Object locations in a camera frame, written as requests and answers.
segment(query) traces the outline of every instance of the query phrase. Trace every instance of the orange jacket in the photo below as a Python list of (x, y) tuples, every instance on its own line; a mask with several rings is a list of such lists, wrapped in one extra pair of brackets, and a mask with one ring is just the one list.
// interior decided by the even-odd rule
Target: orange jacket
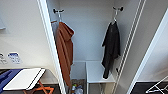
[(70, 70), (73, 60), (73, 43), (71, 37), (73, 34), (74, 31), (71, 28), (65, 23), (59, 22), (55, 39), (63, 79), (67, 86), (71, 86)]

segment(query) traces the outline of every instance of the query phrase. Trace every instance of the white wardrobe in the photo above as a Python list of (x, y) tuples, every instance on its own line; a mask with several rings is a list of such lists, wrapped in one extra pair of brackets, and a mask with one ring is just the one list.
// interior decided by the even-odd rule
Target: white wardrobe
[(58, 14), (54, 14), (53, 9), (63, 9), (62, 21), (75, 31), (72, 38), (72, 79), (87, 78), (86, 62), (102, 61), (104, 48), (101, 45), (107, 26), (113, 21), (113, 7), (124, 7), (116, 17), (121, 37), (121, 56), (115, 60), (111, 72), (116, 83), (113, 94), (130, 94), (136, 82), (137, 70), (166, 11), (168, 1), (47, 0), (47, 4), (50, 21), (59, 21)]

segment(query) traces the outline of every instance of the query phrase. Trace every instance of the shelf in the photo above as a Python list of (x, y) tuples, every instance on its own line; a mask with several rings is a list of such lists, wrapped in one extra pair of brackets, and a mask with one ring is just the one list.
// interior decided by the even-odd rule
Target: shelf
[(104, 69), (101, 61), (86, 61), (87, 83), (115, 82), (111, 72), (109, 72), (107, 79), (103, 78)]

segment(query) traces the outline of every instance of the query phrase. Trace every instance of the wall socket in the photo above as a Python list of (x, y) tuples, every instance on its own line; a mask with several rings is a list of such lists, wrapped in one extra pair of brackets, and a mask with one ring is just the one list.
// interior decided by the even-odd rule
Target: wall socket
[(17, 53), (9, 53), (8, 57), (11, 59), (12, 63), (20, 64), (21, 60), (19, 58), (19, 55)]
[(7, 61), (3, 57), (3, 54), (0, 54), (0, 64), (7, 64)]

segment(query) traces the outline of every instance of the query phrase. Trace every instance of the jacket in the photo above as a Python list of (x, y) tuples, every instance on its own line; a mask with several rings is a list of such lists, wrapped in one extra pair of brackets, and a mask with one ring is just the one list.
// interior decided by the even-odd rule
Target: jacket
[(71, 28), (65, 23), (59, 22), (55, 39), (61, 72), (67, 86), (71, 86), (70, 70), (73, 60), (73, 43), (71, 37), (73, 34), (74, 31)]
[(120, 35), (117, 22), (110, 23), (102, 46), (105, 46), (102, 65), (105, 67), (103, 78), (107, 79), (109, 70), (113, 67), (114, 59), (120, 55)]

